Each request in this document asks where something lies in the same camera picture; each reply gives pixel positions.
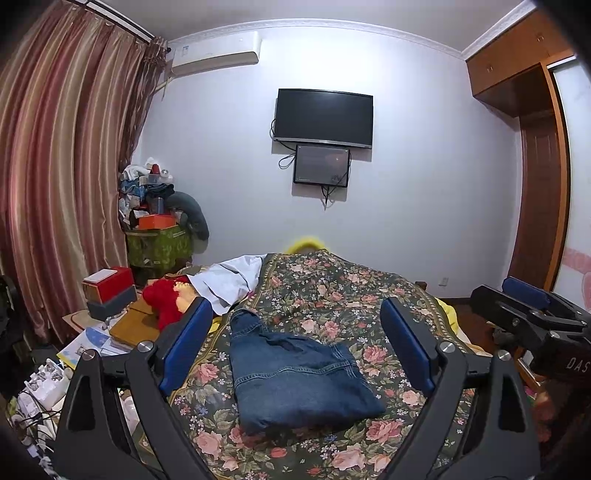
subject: red box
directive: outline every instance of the red box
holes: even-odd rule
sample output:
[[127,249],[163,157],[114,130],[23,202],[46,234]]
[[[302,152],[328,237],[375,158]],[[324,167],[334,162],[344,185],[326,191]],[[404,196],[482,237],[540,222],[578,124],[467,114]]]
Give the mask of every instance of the red box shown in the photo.
[[176,224],[177,220],[175,217],[171,215],[159,215],[156,213],[154,215],[139,217],[138,228],[140,230],[163,230],[175,226]]
[[117,272],[98,283],[82,282],[82,290],[86,300],[105,303],[134,284],[134,276],[130,268],[109,267],[109,269],[117,270]]

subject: gray travel pillow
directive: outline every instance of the gray travel pillow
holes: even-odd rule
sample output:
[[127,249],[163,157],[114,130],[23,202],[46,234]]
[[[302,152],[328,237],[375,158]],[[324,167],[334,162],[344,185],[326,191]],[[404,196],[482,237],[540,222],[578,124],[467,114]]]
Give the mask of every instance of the gray travel pillow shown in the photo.
[[183,192],[174,192],[164,200],[164,206],[182,211],[180,225],[187,227],[197,238],[204,241],[209,238],[207,222],[201,207],[193,197]]

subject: television screen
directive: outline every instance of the television screen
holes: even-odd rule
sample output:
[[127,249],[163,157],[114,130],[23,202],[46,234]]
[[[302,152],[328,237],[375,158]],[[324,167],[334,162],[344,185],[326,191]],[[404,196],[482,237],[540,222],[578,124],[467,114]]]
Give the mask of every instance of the television screen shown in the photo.
[[373,130],[371,95],[279,89],[275,140],[371,148]]
[[346,187],[349,183],[349,149],[298,145],[294,182]]

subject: air conditioner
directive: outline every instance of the air conditioner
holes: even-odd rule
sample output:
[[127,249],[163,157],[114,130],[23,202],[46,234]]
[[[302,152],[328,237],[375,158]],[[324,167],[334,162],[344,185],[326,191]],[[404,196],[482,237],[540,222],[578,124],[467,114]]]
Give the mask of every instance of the air conditioner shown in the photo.
[[224,67],[253,65],[258,63],[260,53],[259,32],[207,38],[177,47],[172,72],[179,77]]

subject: folded jeans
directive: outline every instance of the folded jeans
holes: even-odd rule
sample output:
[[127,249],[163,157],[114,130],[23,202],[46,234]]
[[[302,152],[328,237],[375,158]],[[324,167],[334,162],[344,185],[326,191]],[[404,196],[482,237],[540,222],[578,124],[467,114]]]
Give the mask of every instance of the folded jeans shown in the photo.
[[346,345],[269,331],[247,309],[230,320],[230,364],[246,434],[342,427],[385,412]]

